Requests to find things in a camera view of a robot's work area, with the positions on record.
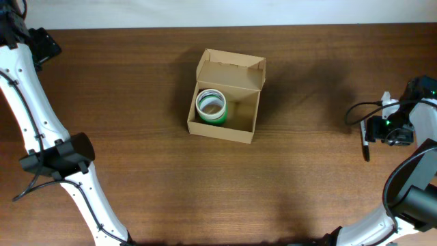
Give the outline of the brown cardboard box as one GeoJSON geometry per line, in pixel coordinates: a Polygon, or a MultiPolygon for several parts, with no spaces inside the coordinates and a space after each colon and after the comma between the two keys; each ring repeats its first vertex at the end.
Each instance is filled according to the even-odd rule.
{"type": "Polygon", "coordinates": [[[206,49],[196,68],[195,91],[187,117],[189,133],[251,143],[265,82],[266,58],[206,49]],[[216,89],[226,98],[227,113],[222,124],[207,123],[197,113],[196,97],[206,89],[216,89]]]}

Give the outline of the black permanent marker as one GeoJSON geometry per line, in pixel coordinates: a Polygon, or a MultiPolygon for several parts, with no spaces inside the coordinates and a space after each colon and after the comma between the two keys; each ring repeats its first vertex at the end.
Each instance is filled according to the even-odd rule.
{"type": "Polygon", "coordinates": [[[366,162],[370,161],[370,155],[369,155],[369,144],[366,140],[366,126],[365,126],[365,121],[362,120],[360,122],[360,127],[361,127],[361,138],[362,138],[362,151],[363,151],[363,158],[366,162]]]}

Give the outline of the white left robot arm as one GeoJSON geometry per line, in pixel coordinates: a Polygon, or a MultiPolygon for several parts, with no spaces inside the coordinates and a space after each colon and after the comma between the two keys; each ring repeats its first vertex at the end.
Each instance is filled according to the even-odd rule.
{"type": "Polygon", "coordinates": [[[61,53],[43,29],[26,27],[27,3],[1,0],[1,91],[23,136],[21,167],[33,174],[18,201],[38,189],[60,185],[84,218],[96,245],[134,245],[100,186],[95,152],[85,133],[70,135],[40,84],[42,64],[61,53]]]}

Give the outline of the beige masking tape roll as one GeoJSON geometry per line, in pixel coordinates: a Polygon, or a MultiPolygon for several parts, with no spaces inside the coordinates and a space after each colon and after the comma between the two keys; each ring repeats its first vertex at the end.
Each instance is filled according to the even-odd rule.
{"type": "Polygon", "coordinates": [[[197,95],[195,107],[202,118],[216,120],[225,115],[227,101],[222,92],[216,89],[206,89],[197,95]]]}

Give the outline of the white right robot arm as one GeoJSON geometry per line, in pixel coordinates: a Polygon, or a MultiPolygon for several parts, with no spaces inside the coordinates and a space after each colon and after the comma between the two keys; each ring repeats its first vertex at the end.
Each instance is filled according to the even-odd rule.
{"type": "Polygon", "coordinates": [[[385,92],[376,110],[357,120],[363,156],[369,143],[417,145],[416,150],[389,175],[382,203],[364,219],[325,234],[318,245],[394,245],[395,240],[436,228],[436,80],[410,80],[399,99],[385,92]]]}

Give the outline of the green tape roll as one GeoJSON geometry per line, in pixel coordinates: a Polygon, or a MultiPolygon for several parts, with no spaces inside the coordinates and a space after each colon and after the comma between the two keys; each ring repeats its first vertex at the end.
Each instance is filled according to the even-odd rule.
{"type": "Polygon", "coordinates": [[[210,124],[222,124],[226,119],[227,104],[220,96],[204,96],[197,102],[197,113],[210,124]]]}

